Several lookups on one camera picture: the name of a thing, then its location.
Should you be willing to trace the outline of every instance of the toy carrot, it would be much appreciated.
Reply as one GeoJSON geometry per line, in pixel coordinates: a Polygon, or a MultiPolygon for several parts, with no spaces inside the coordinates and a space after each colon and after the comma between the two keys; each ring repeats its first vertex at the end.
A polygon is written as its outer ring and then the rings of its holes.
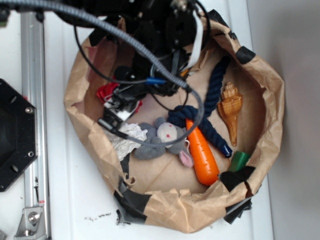
{"type": "MultiPolygon", "coordinates": [[[[193,124],[192,120],[185,119],[187,130],[193,124]]],[[[194,170],[199,182],[207,186],[212,185],[218,180],[219,168],[207,140],[198,127],[191,132],[188,140],[190,141],[190,152],[194,160],[194,170]]]]}

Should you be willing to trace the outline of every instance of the blue rope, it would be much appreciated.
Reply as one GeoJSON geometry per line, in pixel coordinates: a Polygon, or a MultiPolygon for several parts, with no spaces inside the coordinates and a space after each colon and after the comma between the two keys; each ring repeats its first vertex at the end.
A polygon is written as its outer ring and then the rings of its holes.
{"type": "MultiPolygon", "coordinates": [[[[217,107],[217,103],[219,102],[221,94],[222,80],[224,79],[224,74],[226,74],[226,69],[230,61],[231,59],[229,57],[224,56],[212,71],[209,80],[208,92],[204,102],[204,116],[198,126],[205,138],[211,142],[213,146],[215,146],[226,158],[231,157],[232,149],[228,146],[227,141],[220,136],[207,118],[217,107]]],[[[198,110],[193,106],[187,105],[183,107],[182,110],[176,111],[181,107],[182,106],[179,105],[175,107],[174,111],[168,112],[168,122],[180,128],[184,128],[186,127],[186,119],[194,121],[198,110]]]]}
{"type": "Polygon", "coordinates": [[[204,118],[210,117],[211,113],[217,107],[221,94],[222,81],[230,61],[230,57],[224,56],[212,71],[208,92],[206,93],[204,101],[204,118]]]}

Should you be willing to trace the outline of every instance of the gray plush rabbit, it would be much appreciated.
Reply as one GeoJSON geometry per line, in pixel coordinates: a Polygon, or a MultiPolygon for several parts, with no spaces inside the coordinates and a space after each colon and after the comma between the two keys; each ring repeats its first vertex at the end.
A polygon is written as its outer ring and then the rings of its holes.
{"type": "MultiPolygon", "coordinates": [[[[145,122],[139,125],[142,130],[148,130],[145,141],[152,144],[170,142],[178,139],[185,133],[185,129],[166,122],[163,117],[158,117],[155,120],[155,126],[145,122]]],[[[165,147],[150,147],[142,145],[135,150],[134,156],[140,160],[155,159],[165,154],[167,149],[170,153],[178,155],[183,165],[191,168],[194,165],[194,160],[185,147],[185,141],[186,140],[184,139],[165,147]]]]}

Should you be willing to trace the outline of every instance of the white lace cloth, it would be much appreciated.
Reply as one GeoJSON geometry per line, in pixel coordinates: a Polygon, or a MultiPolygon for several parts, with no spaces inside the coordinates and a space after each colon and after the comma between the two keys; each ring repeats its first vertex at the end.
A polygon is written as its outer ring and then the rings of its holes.
{"type": "MultiPolygon", "coordinates": [[[[140,126],[136,123],[125,123],[119,131],[141,141],[145,141],[147,139],[148,130],[141,130],[140,126]]],[[[127,154],[141,146],[139,143],[118,137],[107,130],[104,130],[104,132],[112,143],[120,161],[122,161],[127,154]]]]}

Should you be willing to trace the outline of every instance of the seashell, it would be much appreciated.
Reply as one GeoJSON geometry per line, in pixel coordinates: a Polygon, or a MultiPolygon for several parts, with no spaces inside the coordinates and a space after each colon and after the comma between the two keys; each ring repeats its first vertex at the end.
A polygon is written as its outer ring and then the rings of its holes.
{"type": "Polygon", "coordinates": [[[232,82],[228,81],[217,104],[218,112],[229,131],[232,146],[237,146],[238,115],[243,105],[243,96],[232,82]]]}

